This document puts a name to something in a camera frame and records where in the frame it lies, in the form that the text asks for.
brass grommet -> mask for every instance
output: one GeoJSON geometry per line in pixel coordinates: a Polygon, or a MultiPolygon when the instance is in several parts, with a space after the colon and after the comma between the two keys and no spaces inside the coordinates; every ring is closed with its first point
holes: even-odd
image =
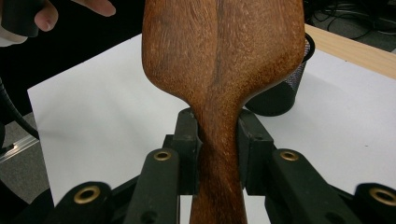
{"type": "Polygon", "coordinates": [[[372,188],[370,189],[370,195],[381,203],[396,206],[396,195],[388,190],[372,188]]]}
{"type": "Polygon", "coordinates": [[[297,161],[299,159],[298,155],[292,151],[282,151],[280,157],[286,161],[297,161]]]}
{"type": "Polygon", "coordinates": [[[95,200],[100,194],[100,189],[97,186],[88,186],[79,190],[74,197],[75,203],[84,204],[95,200]]]}
{"type": "Polygon", "coordinates": [[[167,161],[172,157],[172,154],[168,151],[159,151],[154,154],[154,159],[157,161],[167,161]]]}

white paper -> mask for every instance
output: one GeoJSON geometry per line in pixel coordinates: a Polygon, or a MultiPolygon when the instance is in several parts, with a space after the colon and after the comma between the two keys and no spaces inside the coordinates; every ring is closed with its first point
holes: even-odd
{"type": "MultiPolygon", "coordinates": [[[[147,80],[140,45],[139,35],[29,90],[55,203],[80,183],[115,188],[139,175],[188,107],[147,80]]],[[[395,95],[395,80],[316,50],[292,110],[258,117],[277,147],[302,152],[330,184],[396,189],[395,95]]],[[[246,197],[249,223],[269,223],[263,202],[246,197]]]]}

wooden paddle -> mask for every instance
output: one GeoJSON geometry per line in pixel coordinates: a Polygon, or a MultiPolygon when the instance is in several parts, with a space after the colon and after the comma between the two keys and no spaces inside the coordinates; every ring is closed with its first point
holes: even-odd
{"type": "Polygon", "coordinates": [[[304,56],[301,0],[147,0],[142,60],[148,79],[187,102],[204,146],[191,223],[247,223],[235,128],[253,95],[304,56]]]}

clamp jaw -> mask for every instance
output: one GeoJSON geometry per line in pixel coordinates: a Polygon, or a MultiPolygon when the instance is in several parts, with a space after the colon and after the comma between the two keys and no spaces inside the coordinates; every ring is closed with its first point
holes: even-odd
{"type": "MultiPolygon", "coordinates": [[[[271,223],[395,223],[396,190],[376,183],[350,195],[329,185],[301,153],[276,149],[254,114],[237,126],[239,173],[248,195],[265,196],[271,223]]],[[[178,223],[179,195],[198,190],[198,124],[180,111],[175,134],[151,151],[139,176],[111,190],[101,182],[71,189],[45,223],[178,223]]]]}

black mesh pencil cup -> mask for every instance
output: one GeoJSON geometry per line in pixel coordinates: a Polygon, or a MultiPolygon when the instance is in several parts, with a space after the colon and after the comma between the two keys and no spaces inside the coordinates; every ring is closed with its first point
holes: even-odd
{"type": "Polygon", "coordinates": [[[294,105],[306,62],[312,57],[314,51],[314,40],[310,35],[305,34],[304,59],[298,68],[281,83],[251,98],[245,104],[245,107],[255,114],[266,117],[278,116],[288,112],[294,105]]]}

